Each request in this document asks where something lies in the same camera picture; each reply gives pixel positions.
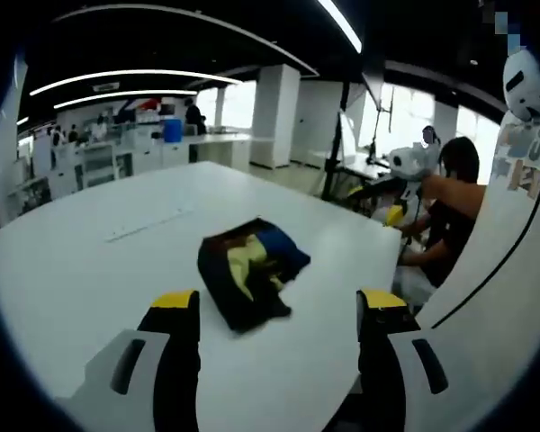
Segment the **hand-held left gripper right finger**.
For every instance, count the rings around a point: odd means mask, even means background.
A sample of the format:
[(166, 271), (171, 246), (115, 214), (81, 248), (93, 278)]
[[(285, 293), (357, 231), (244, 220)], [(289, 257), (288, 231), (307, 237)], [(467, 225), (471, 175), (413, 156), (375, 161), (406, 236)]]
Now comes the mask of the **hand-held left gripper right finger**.
[(390, 292), (356, 292), (359, 424), (365, 431), (455, 431), (459, 361)]

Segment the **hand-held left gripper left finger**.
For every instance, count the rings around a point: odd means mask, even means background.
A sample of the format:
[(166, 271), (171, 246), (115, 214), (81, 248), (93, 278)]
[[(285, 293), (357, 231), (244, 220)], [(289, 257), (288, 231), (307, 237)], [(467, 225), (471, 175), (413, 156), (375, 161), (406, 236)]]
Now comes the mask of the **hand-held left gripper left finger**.
[(85, 366), (85, 379), (58, 404), (84, 431), (195, 431), (201, 369), (200, 294), (155, 299)]

